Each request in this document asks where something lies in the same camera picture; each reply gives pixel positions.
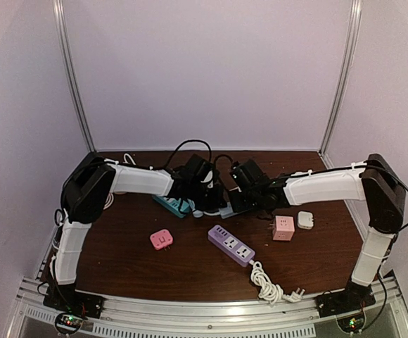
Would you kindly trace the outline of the teal power strip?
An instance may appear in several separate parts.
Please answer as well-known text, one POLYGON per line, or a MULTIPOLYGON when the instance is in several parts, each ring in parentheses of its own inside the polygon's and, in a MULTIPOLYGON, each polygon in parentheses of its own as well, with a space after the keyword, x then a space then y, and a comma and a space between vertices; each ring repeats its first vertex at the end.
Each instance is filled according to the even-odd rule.
POLYGON ((153 200, 173 213, 178 218, 185 218, 191 213, 189 203, 183 199, 167 198, 165 196, 153 196, 153 200))

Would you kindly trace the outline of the blue-grey power strip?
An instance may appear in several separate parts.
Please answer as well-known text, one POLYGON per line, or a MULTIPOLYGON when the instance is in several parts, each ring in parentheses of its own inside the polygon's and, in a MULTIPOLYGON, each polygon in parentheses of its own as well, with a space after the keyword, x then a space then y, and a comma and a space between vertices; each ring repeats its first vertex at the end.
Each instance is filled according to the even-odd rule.
POLYGON ((222 219, 227 219, 237 215, 237 213, 233 210, 231 206, 227 206, 226 208, 221 208, 219 210, 219 215, 222 219))

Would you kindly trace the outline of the pink cube socket adapter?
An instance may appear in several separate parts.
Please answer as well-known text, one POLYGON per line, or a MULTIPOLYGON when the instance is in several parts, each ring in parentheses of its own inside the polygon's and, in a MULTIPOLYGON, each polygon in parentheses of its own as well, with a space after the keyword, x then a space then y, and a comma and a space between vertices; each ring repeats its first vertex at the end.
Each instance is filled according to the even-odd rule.
POLYGON ((295 223, 292 216, 276 215, 271 225, 272 240, 277 242, 289 242, 295 233, 295 223))

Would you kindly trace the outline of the white plug adapter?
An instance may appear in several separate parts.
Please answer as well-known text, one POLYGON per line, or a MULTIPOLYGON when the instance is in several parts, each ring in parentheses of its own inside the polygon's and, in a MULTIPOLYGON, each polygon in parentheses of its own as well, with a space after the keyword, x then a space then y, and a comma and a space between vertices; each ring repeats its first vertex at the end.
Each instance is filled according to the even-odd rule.
POLYGON ((299 211, 297 224, 300 229, 311 230, 314 227, 314 215, 309 211, 299 211))

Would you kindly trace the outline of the purple power strip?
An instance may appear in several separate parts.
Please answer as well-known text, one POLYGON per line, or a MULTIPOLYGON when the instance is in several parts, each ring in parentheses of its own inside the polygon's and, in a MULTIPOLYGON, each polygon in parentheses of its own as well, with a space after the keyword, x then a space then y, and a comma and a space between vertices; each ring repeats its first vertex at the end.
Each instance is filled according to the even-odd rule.
POLYGON ((242 267, 254 263, 255 251, 221 225, 208 231, 208 240, 242 267))

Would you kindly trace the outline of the pink square plug adapter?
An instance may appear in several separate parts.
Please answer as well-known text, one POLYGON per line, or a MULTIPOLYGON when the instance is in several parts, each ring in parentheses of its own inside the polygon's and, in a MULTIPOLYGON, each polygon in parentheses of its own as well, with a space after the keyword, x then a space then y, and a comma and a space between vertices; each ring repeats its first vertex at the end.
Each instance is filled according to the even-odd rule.
POLYGON ((174 238, 168 229, 162 229, 154 232, 150 235, 149 239, 156 251, 166 249, 174 242, 174 238))

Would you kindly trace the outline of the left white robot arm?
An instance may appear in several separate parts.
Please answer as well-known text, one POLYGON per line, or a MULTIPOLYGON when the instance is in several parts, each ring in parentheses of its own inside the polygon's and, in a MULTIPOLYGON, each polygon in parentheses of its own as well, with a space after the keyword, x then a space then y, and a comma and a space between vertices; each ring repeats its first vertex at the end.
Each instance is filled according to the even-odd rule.
POLYGON ((88 154, 65 181, 55 216, 61 234, 56 237, 58 246, 50 270, 61 286, 53 291, 53 302, 66 313, 78 309, 79 295, 65 285, 76 281, 87 232, 101 217, 110 193, 182 199, 194 210, 213 213, 227 204, 218 179, 214 165, 197 154, 176 168, 149 168, 88 154))

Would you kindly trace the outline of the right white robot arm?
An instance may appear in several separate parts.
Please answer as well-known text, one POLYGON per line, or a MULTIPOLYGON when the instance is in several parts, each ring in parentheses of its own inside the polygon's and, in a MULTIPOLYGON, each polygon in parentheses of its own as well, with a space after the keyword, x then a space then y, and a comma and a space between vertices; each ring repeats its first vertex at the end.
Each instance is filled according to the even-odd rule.
POLYGON ((364 201, 369 230, 352 271, 351 285, 340 294, 340 305, 353 311, 366 300, 366 289, 394 238, 401 230, 406 191, 380 154, 342 168, 282 174, 270 178, 256 162, 235 164, 230 175, 236 188, 229 192, 234 212, 257 208, 266 212, 321 201, 364 201))

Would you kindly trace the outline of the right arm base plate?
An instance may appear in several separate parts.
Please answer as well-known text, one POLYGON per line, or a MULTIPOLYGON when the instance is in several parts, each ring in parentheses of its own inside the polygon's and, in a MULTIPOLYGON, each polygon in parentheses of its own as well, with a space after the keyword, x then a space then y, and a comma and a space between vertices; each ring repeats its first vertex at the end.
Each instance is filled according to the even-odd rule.
POLYGON ((361 286, 347 283, 346 288, 320 294, 316 297, 315 303, 320 318, 332 315, 340 315, 353 311, 360 311, 363 306, 371 306, 376 303, 371 286, 361 286))

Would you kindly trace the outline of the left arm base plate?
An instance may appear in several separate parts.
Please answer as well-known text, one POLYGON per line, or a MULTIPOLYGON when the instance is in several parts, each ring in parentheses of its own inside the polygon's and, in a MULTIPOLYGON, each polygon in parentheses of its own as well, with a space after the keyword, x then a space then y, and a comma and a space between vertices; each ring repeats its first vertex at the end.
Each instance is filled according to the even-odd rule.
POLYGON ((43 300, 46 307, 83 318, 100 318, 103 302, 102 296, 78 292, 73 284, 49 287, 43 300))

